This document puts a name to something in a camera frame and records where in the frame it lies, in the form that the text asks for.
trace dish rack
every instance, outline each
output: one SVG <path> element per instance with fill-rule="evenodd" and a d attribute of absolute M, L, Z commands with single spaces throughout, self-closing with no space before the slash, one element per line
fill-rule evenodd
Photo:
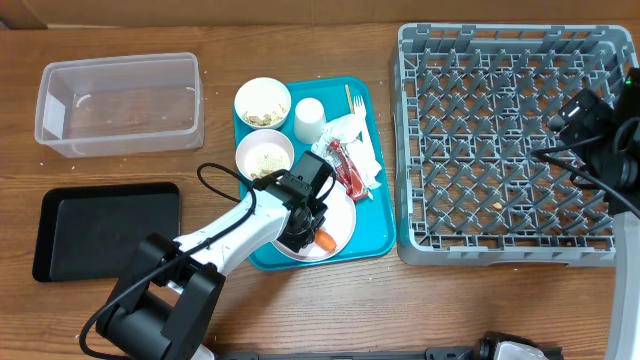
<path fill-rule="evenodd" d="M 615 265 L 604 192 L 529 153 L 562 144 L 547 121 L 580 90 L 613 106 L 631 66 L 619 26 L 402 26 L 391 59 L 400 258 Z"/>

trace white label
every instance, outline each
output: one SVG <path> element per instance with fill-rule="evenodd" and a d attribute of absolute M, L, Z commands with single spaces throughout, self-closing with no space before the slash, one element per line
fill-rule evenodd
<path fill-rule="evenodd" d="M 64 113 L 66 108 L 60 100 L 47 93 L 47 100 L 44 103 L 44 128 L 58 139 L 62 139 L 64 132 Z"/>

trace red snack wrapper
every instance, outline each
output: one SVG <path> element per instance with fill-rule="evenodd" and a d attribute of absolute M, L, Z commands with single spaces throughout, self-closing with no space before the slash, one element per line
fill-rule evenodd
<path fill-rule="evenodd" d="M 347 189 L 347 195 L 349 195 L 353 201 L 367 197 L 369 195 L 369 189 L 364 186 L 358 170 L 356 170 L 345 149 L 340 145 L 340 141 L 333 140 L 327 146 L 327 150 L 333 159 L 337 180 Z"/>

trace white cup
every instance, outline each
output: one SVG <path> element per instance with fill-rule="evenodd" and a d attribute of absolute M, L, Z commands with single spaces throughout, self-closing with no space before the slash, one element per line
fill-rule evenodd
<path fill-rule="evenodd" d="M 305 144 L 313 144 L 320 140 L 322 129 L 327 123 L 322 103 L 314 98 L 300 100 L 296 105 L 296 119 L 293 133 Z"/>

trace white napkin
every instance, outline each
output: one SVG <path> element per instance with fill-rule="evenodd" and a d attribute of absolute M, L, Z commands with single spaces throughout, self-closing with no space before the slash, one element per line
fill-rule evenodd
<path fill-rule="evenodd" d="M 363 125 L 366 126 L 362 119 L 355 114 L 347 114 L 329 121 L 322 130 L 320 140 L 311 145 L 311 151 L 331 163 L 327 154 L 327 145 L 338 139 L 340 144 L 347 150 L 353 165 L 355 165 L 356 170 L 362 177 L 364 186 L 369 190 L 373 190 L 380 187 L 380 183 L 376 181 L 376 175 L 380 172 L 382 166 L 372 156 L 372 153 L 367 150 L 362 141 L 358 139 Z"/>

